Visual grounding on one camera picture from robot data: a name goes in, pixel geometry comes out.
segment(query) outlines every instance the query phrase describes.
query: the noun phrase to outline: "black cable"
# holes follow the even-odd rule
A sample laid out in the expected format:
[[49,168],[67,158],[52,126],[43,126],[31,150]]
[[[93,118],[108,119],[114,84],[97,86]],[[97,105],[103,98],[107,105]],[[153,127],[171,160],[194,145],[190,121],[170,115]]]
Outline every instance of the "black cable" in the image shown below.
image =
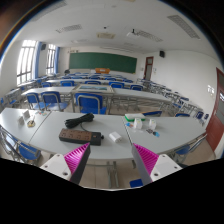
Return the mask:
[[94,115],[92,113],[88,113],[79,118],[68,119],[65,121],[65,126],[67,128],[74,128],[82,122],[91,122],[93,121]]

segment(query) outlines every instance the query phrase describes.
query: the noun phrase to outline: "white desk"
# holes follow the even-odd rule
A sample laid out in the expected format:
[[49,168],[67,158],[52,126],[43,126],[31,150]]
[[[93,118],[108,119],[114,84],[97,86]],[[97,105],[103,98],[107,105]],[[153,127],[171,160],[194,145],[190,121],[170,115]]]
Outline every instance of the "white desk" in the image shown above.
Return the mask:
[[[198,122],[191,117],[151,117],[156,120],[155,131],[160,134],[159,137],[149,134],[146,129],[149,127],[150,117],[143,121],[141,130],[126,127],[132,143],[141,145],[154,153],[167,154],[177,149],[203,133],[203,128]],[[125,117],[122,118],[124,124],[127,123]]]
[[[65,120],[78,118],[83,115],[80,113],[51,112],[32,138],[30,145],[51,154],[65,154],[78,148],[82,144],[63,142],[59,140],[58,136],[61,129],[66,128]],[[101,132],[104,135],[101,146],[90,146],[90,159],[107,161],[133,159],[131,143],[121,116],[94,115],[93,121],[83,123],[83,127],[88,131]],[[78,125],[74,130],[82,130],[82,128]],[[114,143],[109,138],[109,134],[114,131],[117,131],[122,136],[121,142]]]
[[[36,110],[29,110],[31,117],[24,119],[24,124],[20,125],[18,124],[17,119],[19,116],[22,116],[22,113],[25,110],[26,109],[5,108],[0,115],[0,125],[19,141],[29,144],[31,138],[50,112],[45,111],[47,115],[43,116],[35,114],[37,112]],[[27,127],[27,122],[33,119],[32,115],[35,115],[35,126],[29,128]]]

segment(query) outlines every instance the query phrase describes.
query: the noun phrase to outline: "white wall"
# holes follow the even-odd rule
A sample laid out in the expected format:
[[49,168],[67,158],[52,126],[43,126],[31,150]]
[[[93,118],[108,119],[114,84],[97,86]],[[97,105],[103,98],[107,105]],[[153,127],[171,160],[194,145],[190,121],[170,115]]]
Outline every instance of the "white wall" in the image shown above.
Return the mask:
[[[146,57],[151,56],[154,57],[153,68],[156,68],[151,80],[181,93],[211,116],[217,90],[216,67],[222,70],[221,63],[197,52],[166,51],[165,58],[160,57],[159,52],[144,55],[142,67],[145,66]],[[208,93],[208,85],[215,89],[213,97]]]
[[0,69],[0,97],[17,86],[17,63],[22,42],[12,42],[4,54]]
[[[109,53],[109,54],[119,54],[129,57],[137,58],[137,65],[135,74],[119,72],[119,71],[111,71],[110,74],[122,75],[125,78],[131,79],[134,82],[140,75],[140,63],[142,54],[139,53],[130,53],[125,51],[111,50],[111,49],[103,49],[100,47],[72,47],[72,48],[61,48],[59,53],[59,72],[64,74],[64,71],[69,68],[69,51],[70,50],[78,50],[79,52],[100,52],[100,53]],[[70,69],[71,73],[75,72],[94,72],[90,69]]]

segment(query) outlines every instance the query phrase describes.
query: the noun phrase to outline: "pink object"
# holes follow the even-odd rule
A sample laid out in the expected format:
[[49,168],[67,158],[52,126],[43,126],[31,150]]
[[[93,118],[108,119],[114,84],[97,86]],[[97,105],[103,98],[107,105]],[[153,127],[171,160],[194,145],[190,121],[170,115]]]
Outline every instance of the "pink object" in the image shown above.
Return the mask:
[[148,174],[150,175],[154,166],[156,165],[159,155],[150,151],[149,149],[144,148],[143,146],[137,145],[135,143],[133,143],[133,145],[137,149],[137,151],[142,159],[142,162],[143,162]]
[[89,143],[86,143],[85,145],[82,145],[77,149],[73,149],[71,152],[64,155],[65,162],[67,163],[72,174],[77,169],[88,146]]

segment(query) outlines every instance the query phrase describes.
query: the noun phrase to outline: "green chalkboard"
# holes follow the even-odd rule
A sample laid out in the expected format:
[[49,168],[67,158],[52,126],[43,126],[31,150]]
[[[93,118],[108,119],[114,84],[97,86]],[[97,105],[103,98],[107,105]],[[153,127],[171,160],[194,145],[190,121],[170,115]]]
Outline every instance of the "green chalkboard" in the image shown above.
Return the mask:
[[137,58],[107,53],[71,53],[69,69],[109,68],[112,71],[135,73]]

